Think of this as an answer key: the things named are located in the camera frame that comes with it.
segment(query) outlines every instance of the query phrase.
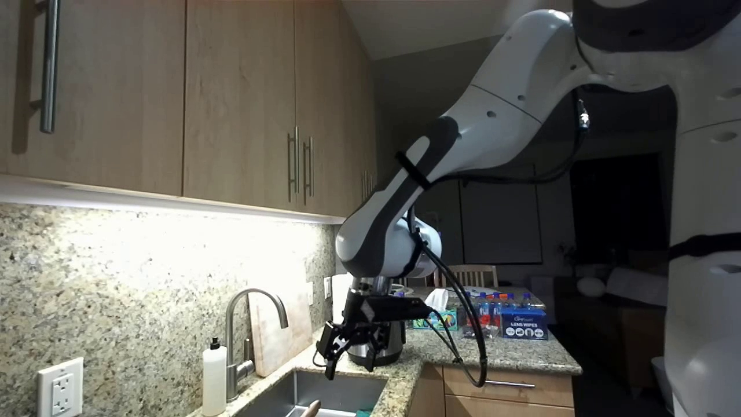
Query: upper cabinet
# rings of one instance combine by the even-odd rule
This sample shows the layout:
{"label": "upper cabinet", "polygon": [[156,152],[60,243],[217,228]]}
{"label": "upper cabinet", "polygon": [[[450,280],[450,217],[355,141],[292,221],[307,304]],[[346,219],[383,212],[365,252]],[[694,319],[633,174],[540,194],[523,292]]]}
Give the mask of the upper cabinet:
{"label": "upper cabinet", "polygon": [[190,0],[185,194],[323,216],[359,205],[359,141],[374,137],[346,124],[372,114],[360,101],[372,85],[345,75],[349,60],[371,74],[338,0]]}
{"label": "upper cabinet", "polygon": [[183,34],[183,0],[1,0],[0,174],[179,194]]}

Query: soap dispenser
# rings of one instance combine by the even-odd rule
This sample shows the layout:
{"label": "soap dispenser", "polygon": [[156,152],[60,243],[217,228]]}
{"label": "soap dispenser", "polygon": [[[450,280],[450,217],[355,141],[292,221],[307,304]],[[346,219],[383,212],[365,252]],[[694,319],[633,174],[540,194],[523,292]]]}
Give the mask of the soap dispenser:
{"label": "soap dispenser", "polygon": [[219,415],[226,406],[226,348],[211,341],[203,349],[203,415]]}

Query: electrical outlet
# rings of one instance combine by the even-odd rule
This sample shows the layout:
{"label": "electrical outlet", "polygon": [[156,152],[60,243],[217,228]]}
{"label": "electrical outlet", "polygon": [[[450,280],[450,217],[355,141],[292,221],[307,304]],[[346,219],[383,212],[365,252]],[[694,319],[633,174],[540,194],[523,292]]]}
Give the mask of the electrical outlet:
{"label": "electrical outlet", "polygon": [[76,356],[39,370],[39,417],[83,411],[83,359]]}

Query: faucet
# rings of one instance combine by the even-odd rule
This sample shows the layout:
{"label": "faucet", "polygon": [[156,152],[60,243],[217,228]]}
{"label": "faucet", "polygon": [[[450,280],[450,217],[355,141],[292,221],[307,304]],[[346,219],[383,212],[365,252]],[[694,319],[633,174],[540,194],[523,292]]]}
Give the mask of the faucet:
{"label": "faucet", "polygon": [[[263,294],[267,296],[273,304],[276,304],[276,311],[278,311],[278,321],[280,321],[280,329],[287,327],[287,314],[285,314],[285,306],[283,306],[283,299],[280,296],[273,296],[270,292],[266,289],[259,289],[259,287],[248,287],[248,289],[240,289],[239,294],[232,296],[229,306],[226,306],[226,400],[232,400],[235,396],[235,379],[240,372],[249,372],[249,369],[254,369],[254,359],[251,359],[251,318],[249,318],[249,294],[256,292],[256,294]],[[234,362],[234,306],[235,300],[245,296],[245,313],[248,313],[248,341],[245,341],[245,362],[235,364]]]}

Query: stainless steel sink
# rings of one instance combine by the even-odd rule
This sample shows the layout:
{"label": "stainless steel sink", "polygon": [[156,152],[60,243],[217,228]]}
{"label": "stainless steel sink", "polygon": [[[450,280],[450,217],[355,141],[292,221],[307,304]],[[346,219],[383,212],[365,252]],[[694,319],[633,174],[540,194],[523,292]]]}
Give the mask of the stainless steel sink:
{"label": "stainless steel sink", "polygon": [[383,388],[383,379],[372,375],[335,375],[289,370],[248,406],[239,417],[300,417],[311,400],[322,400],[316,417],[353,417],[355,409],[371,409]]}

